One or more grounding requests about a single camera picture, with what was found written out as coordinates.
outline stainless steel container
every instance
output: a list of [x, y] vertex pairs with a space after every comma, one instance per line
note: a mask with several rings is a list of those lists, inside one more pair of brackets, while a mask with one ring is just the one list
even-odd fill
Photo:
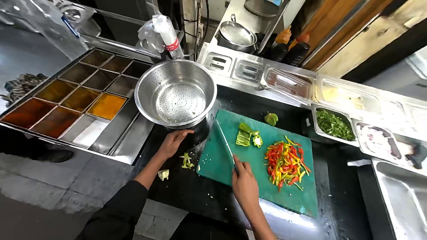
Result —
[[[324, 131], [322, 131], [317, 123], [317, 115], [316, 111], [326, 110], [329, 113], [334, 114], [337, 117], [340, 117], [344, 124], [353, 132], [355, 139], [353, 141], [347, 141], [342, 138], [337, 138], [331, 135], [328, 135]], [[339, 112], [327, 106], [311, 104], [311, 113], [302, 120], [301, 123], [303, 133], [312, 140], [320, 143], [334, 144], [334, 143], [346, 143], [352, 146], [359, 146], [359, 142], [357, 141], [356, 131], [353, 127], [353, 124], [350, 120], [350, 116], [346, 113]]]
[[[354, 118], [352, 118], [351, 121], [353, 123], [354, 129], [355, 129], [355, 133], [357, 135], [357, 139], [359, 141], [360, 150], [363, 153], [366, 153], [368, 155], [374, 156], [376, 158], [380, 158], [380, 159], [384, 159], [384, 160], [387, 160], [387, 161], [390, 161], [390, 162], [394, 162], [394, 163], [400, 164], [400, 165], [405, 161], [404, 158], [402, 159], [402, 154], [400, 153], [400, 151], [398, 149], [398, 146], [396, 144], [396, 142], [397, 142], [396, 138], [395, 138], [395, 136], [393, 135], [393, 133], [391, 131], [389, 131], [389, 130], [387, 130], [385, 128], [381, 128], [381, 127], [377, 127], [377, 126], [372, 126], [370, 124], [367, 124], [367, 123], [365, 123], [363, 121], [360, 121], [360, 120], [357, 120], [357, 119], [354, 119]], [[359, 131], [358, 126], [361, 126], [361, 127], [368, 126], [369, 128], [372, 128], [372, 129], [375, 129], [377, 131], [383, 132], [383, 136], [386, 137], [386, 138], [388, 138], [388, 143], [390, 144], [392, 153], [391, 154], [387, 154], [387, 155], [382, 155], [382, 154], [379, 154], [377, 152], [373, 152], [372, 150], [370, 150], [367, 147], [366, 142], [364, 142], [364, 140], [363, 140], [364, 138], [361, 137], [361, 132]]]
[[218, 45], [239, 52], [250, 53], [255, 50], [257, 36], [251, 30], [236, 22], [236, 16], [231, 15], [231, 21], [221, 23], [218, 33]]
[[135, 87], [135, 102], [150, 121], [183, 129], [196, 125], [216, 99], [216, 84], [202, 65], [184, 59], [152, 66]]

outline knife blade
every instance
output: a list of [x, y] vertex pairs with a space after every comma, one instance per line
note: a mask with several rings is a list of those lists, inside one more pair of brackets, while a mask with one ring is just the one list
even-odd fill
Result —
[[221, 128], [221, 126], [220, 126], [220, 124], [219, 124], [219, 122], [218, 122], [217, 119], [215, 119], [215, 123], [218, 126], [219, 131], [221, 132], [222, 139], [224, 140], [225, 145], [227, 146], [228, 153], [229, 153], [228, 156], [233, 160], [234, 170], [236, 170], [237, 175], [239, 175], [239, 172], [237, 171], [236, 162], [234, 161], [234, 158], [233, 158], [233, 153], [231, 152], [230, 146], [228, 145], [227, 139], [225, 138], [224, 132], [222, 131], [222, 128]]

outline green cutting board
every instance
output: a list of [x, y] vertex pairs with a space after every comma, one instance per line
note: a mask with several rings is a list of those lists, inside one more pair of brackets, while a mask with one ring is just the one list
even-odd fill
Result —
[[[224, 109], [220, 109], [217, 112], [215, 119], [220, 123], [231, 151], [236, 154], [241, 161], [251, 164], [252, 172], [258, 182], [260, 198], [296, 213], [305, 214], [314, 218], [317, 217], [318, 209], [316, 186], [314, 183], [313, 153], [311, 150], [311, 140], [309, 138]], [[254, 146], [252, 139], [251, 145], [248, 147], [236, 145], [236, 137], [241, 122], [247, 123], [254, 131], [260, 131], [260, 135], [264, 142], [261, 148]], [[303, 191], [299, 190], [295, 185], [290, 187], [284, 185], [281, 192], [279, 192], [278, 187], [269, 181], [267, 166], [264, 165], [267, 163], [267, 160], [264, 159], [265, 152], [267, 151], [267, 147], [272, 145], [275, 141], [282, 140], [286, 142], [285, 135], [288, 136], [291, 141], [302, 145], [304, 150], [304, 162], [311, 170], [310, 175], [305, 175], [302, 178], [301, 184], [299, 184], [304, 188]], [[231, 186], [233, 162], [229, 154], [227, 154], [227, 151], [219, 128], [214, 123], [209, 133], [208, 140], [206, 141], [205, 149], [199, 160], [200, 170], [198, 174]]]

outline food pan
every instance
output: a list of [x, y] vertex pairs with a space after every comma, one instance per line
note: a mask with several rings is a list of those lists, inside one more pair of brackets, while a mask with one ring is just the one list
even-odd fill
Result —
[[84, 114], [61, 136], [60, 140], [87, 149], [95, 142], [108, 123], [110, 121]]
[[98, 49], [93, 50], [91, 53], [89, 53], [86, 57], [84, 57], [80, 62], [84, 62], [86, 64], [100, 67], [104, 62], [109, 60], [113, 54], [104, 52]]
[[126, 98], [113, 94], [103, 93], [98, 100], [91, 106], [88, 113], [111, 120], [122, 108]]
[[[353, 141], [347, 141], [342, 138], [337, 138], [332, 135], [329, 135], [322, 131], [317, 122], [316, 111], [326, 110], [329, 113], [334, 114], [337, 117], [340, 117], [344, 124], [353, 132], [355, 139]], [[357, 141], [356, 131], [353, 127], [353, 124], [350, 120], [350, 116], [346, 113], [340, 112], [336, 109], [332, 109], [327, 106], [311, 104], [311, 112], [302, 120], [302, 128], [305, 135], [308, 135], [312, 140], [320, 143], [334, 144], [334, 143], [346, 143], [352, 146], [359, 147], [359, 142]]]
[[98, 70], [88, 80], [83, 83], [84, 87], [93, 88], [99, 91], [105, 90], [114, 79], [119, 76], [118, 73], [113, 73], [106, 70]]
[[77, 87], [77, 84], [55, 79], [48, 86], [38, 92], [35, 97], [46, 101], [59, 103]]
[[79, 112], [57, 106], [30, 130], [51, 138], [59, 138], [81, 115]]
[[133, 61], [123, 74], [139, 79], [150, 67], [147, 63]]
[[124, 97], [130, 97], [134, 93], [137, 83], [138, 79], [121, 75], [111, 84], [107, 91]]
[[61, 74], [59, 78], [68, 80], [70, 82], [81, 83], [90, 77], [97, 68], [83, 63], [77, 63], [68, 69], [65, 73]]
[[[389, 130], [386, 130], [385, 128], [369, 125], [369, 124], [367, 124], [363, 121], [357, 120], [357, 119], [351, 119], [351, 121], [352, 121], [354, 128], [356, 130], [357, 139], [358, 139], [359, 145], [360, 145], [360, 150], [363, 153], [374, 156], [376, 158], [380, 158], [380, 159], [384, 159], [384, 160], [388, 160], [388, 161], [392, 161], [392, 162], [401, 164], [399, 162], [399, 160], [402, 159], [402, 154], [400, 153], [400, 151], [396, 145], [397, 141], [396, 141], [396, 138], [394, 137], [392, 132], [390, 132]], [[364, 142], [365, 138], [361, 137], [361, 133], [359, 131], [358, 126], [361, 126], [361, 127], [370, 126], [370, 128], [373, 128], [375, 130], [383, 132], [384, 137], [388, 138], [388, 143], [391, 146], [392, 153], [387, 154], [387, 155], [382, 155], [382, 154], [379, 154], [379, 153], [376, 153], [376, 152], [373, 152], [372, 150], [370, 150], [368, 148], [368, 146], [366, 145], [366, 142]]]
[[54, 107], [55, 105], [53, 103], [31, 98], [21, 106], [9, 112], [1, 121], [29, 129]]
[[101, 92], [79, 87], [76, 89], [63, 103], [61, 106], [84, 112], [85, 109], [91, 105], [91, 103], [101, 94]]
[[132, 60], [133, 59], [116, 55], [101, 68], [116, 73], [121, 73], [132, 62]]

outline colander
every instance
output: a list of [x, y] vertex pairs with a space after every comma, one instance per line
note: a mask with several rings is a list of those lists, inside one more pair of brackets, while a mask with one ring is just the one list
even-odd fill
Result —
[[215, 98], [216, 84], [208, 70], [185, 59], [152, 66], [135, 87], [135, 102], [142, 115], [172, 129], [198, 124]]

